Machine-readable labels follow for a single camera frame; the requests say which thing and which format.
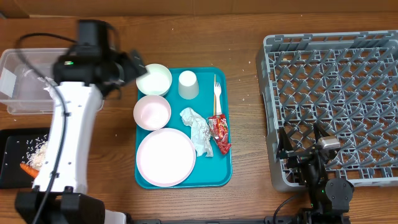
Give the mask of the pink bowl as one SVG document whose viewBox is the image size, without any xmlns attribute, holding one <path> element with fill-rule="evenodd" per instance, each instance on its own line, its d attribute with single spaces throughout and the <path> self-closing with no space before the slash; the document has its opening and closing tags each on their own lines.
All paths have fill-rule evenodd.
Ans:
<svg viewBox="0 0 398 224">
<path fill-rule="evenodd" d="M 163 128 L 169 122 L 171 106 L 162 96 L 147 95 L 137 101 L 133 117 L 140 128 L 155 131 Z"/>
</svg>

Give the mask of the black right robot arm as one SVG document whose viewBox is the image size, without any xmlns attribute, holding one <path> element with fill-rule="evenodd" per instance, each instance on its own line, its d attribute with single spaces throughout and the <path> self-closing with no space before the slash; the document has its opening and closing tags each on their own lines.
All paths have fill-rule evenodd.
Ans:
<svg viewBox="0 0 398 224">
<path fill-rule="evenodd" d="M 350 224 L 345 214 L 353 198 L 354 186 L 345 179 L 329 178 L 326 164 L 341 149 L 336 136 L 328 134 L 318 123 L 313 124 L 315 143 L 305 151 L 293 150 L 284 128 L 279 128 L 277 158 L 285 159 L 287 167 L 298 169 L 300 181 L 308 190 L 310 208 L 301 208 L 292 217 L 284 217 L 285 223 Z"/>
</svg>

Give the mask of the white napkin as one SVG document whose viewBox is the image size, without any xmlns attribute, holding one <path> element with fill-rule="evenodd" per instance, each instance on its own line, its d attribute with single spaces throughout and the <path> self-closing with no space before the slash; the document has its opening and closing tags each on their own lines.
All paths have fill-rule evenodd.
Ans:
<svg viewBox="0 0 398 224">
<path fill-rule="evenodd" d="M 49 77 L 38 77 L 33 70 L 22 76 L 20 94 L 23 100 L 53 100 L 57 95 L 49 85 Z"/>
</svg>

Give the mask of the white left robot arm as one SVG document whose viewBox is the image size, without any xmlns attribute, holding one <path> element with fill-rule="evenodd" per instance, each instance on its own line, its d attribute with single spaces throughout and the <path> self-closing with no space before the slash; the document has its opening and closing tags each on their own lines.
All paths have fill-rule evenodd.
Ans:
<svg viewBox="0 0 398 224">
<path fill-rule="evenodd" d="M 93 126 L 103 98 L 146 73 L 139 53 L 110 50 L 60 56 L 53 65 L 55 92 L 48 148 L 31 192 L 17 194 L 26 223 L 132 223 L 87 192 Z"/>
</svg>

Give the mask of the white tissue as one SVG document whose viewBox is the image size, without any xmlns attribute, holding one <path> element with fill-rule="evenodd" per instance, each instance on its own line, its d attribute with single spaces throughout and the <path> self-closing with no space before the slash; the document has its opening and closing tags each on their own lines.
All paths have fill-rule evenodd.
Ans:
<svg viewBox="0 0 398 224">
<path fill-rule="evenodd" d="M 206 157 L 213 157 L 210 128 L 206 120 L 189 107 L 183 109 L 180 116 L 183 124 L 191 128 L 190 139 L 197 152 L 197 157 L 204 154 Z"/>
</svg>

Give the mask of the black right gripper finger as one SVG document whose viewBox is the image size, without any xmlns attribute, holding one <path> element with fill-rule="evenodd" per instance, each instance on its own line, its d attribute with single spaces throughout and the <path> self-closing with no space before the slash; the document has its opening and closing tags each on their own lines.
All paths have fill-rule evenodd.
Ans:
<svg viewBox="0 0 398 224">
<path fill-rule="evenodd" d="M 313 132 L 315 135 L 316 144 L 318 144 L 321 138 L 329 136 L 329 134 L 321 127 L 319 123 L 313 123 Z"/>
<path fill-rule="evenodd" d="M 278 159 L 287 159 L 290 154 L 293 153 L 293 147 L 290 143 L 290 139 L 285 132 L 284 128 L 279 128 L 279 143 L 277 146 L 276 157 Z"/>
</svg>

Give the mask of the red snack wrapper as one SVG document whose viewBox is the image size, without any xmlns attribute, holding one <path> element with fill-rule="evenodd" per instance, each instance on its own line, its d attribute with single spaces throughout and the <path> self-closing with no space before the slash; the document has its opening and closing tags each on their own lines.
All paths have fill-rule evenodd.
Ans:
<svg viewBox="0 0 398 224">
<path fill-rule="evenodd" d="M 223 155 L 226 155 L 231 143 L 228 140 L 229 130 L 226 116 L 224 114 L 214 115 L 208 118 L 211 136 Z"/>
</svg>

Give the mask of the orange carrot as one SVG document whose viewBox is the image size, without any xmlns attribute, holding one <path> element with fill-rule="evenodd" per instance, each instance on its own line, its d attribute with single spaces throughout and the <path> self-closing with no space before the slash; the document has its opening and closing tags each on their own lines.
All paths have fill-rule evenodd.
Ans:
<svg viewBox="0 0 398 224">
<path fill-rule="evenodd" d="M 28 175 L 30 175 L 31 177 L 33 177 L 34 179 L 35 179 L 35 178 L 38 176 L 38 174 L 39 174 L 39 171 L 38 171 L 38 170 L 34 169 L 34 168 L 31 167 L 31 166 L 28 166 L 27 164 L 21 163 L 21 164 L 20 164 L 20 168 L 21 168 L 24 172 L 26 172 Z"/>
</svg>

